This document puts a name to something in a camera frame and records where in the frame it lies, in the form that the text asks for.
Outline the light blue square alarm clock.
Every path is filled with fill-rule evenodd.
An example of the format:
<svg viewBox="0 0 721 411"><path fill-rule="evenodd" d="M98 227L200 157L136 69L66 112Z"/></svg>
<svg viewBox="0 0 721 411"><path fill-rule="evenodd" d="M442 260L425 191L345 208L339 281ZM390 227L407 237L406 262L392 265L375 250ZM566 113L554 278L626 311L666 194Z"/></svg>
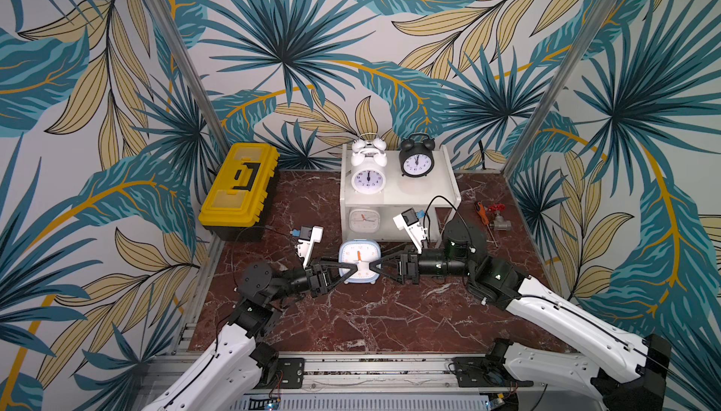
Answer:
<svg viewBox="0 0 721 411"><path fill-rule="evenodd" d="M373 240L349 240L339 249L338 261L342 264L354 264L358 270L350 276L345 284L375 284L379 273L370 269L371 262L379 260L381 249Z"/></svg>

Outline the cream square alarm clock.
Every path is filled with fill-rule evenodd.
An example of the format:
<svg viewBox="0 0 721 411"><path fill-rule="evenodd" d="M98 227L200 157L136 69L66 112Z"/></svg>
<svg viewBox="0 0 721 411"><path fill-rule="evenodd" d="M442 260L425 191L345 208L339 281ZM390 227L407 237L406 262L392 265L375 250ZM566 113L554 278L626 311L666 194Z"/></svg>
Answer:
<svg viewBox="0 0 721 411"><path fill-rule="evenodd" d="M349 229L355 233L375 234L380 229L379 211L353 208L349 213Z"/></svg>

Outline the black twin-bell alarm clock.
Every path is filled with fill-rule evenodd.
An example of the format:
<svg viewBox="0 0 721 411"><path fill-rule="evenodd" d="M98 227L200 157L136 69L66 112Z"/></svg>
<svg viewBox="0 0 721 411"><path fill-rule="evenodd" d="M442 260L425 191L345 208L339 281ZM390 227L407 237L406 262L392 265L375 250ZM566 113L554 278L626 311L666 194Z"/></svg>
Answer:
<svg viewBox="0 0 721 411"><path fill-rule="evenodd" d="M435 140L426 133L412 133L399 145L401 174L411 178L427 176L435 167Z"/></svg>

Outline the white twin-bell alarm clock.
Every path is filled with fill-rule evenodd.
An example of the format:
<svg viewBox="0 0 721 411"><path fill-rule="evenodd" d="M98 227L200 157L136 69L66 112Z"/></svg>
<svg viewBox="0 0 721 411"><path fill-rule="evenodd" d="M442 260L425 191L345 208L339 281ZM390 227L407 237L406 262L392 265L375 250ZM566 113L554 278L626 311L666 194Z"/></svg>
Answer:
<svg viewBox="0 0 721 411"><path fill-rule="evenodd" d="M380 138L379 135L377 135L377 133L366 132L364 134L360 134L360 138L351 145L351 149L354 154L360 153L360 150L365 148L373 148L375 150L385 152L387 144L383 138Z"/></svg>

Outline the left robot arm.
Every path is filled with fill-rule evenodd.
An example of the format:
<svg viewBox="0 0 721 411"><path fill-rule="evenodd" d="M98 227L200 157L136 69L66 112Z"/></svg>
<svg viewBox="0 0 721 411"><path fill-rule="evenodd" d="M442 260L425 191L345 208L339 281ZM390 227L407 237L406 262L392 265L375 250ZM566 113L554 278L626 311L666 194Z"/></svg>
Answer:
<svg viewBox="0 0 721 411"><path fill-rule="evenodd" d="M313 298L332 292L358 272L356 264L319 261L283 272L267 263L244 270L240 299L215 342L146 410L227 410L238 396L278 371L278 352L262 343L283 315L273 305L285 298Z"/></svg>

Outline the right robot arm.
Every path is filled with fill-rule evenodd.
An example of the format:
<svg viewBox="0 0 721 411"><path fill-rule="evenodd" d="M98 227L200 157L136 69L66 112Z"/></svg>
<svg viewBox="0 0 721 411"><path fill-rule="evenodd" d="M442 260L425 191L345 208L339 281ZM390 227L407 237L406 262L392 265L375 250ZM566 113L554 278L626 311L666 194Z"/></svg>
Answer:
<svg viewBox="0 0 721 411"><path fill-rule="evenodd" d="M417 284L422 277L462 277L467 292L484 304L521 317L574 348L572 354L561 354L503 341L490 356L516 381L576 392L608 410L662 409L671 355L666 339L616 328L491 256L486 235L474 225L453 219L441 239L437 249L415 244L369 267L401 284Z"/></svg>

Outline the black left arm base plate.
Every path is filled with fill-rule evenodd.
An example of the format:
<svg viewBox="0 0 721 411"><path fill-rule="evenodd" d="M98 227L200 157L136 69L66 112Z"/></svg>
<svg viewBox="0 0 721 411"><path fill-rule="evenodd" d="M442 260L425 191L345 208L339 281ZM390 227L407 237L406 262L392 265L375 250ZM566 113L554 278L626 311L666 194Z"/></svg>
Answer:
<svg viewBox="0 0 721 411"><path fill-rule="evenodd" d="M305 358L278 358L272 362L266 388L300 390L305 377Z"/></svg>

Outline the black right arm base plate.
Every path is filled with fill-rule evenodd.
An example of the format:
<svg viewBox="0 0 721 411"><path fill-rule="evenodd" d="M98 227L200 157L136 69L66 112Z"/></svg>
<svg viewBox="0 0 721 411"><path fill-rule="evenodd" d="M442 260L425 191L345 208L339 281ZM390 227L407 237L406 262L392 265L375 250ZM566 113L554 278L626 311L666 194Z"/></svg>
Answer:
<svg viewBox="0 0 721 411"><path fill-rule="evenodd" d="M503 364L486 357L456 357L449 364L459 388L516 388L533 387L532 381L517 380Z"/></svg>

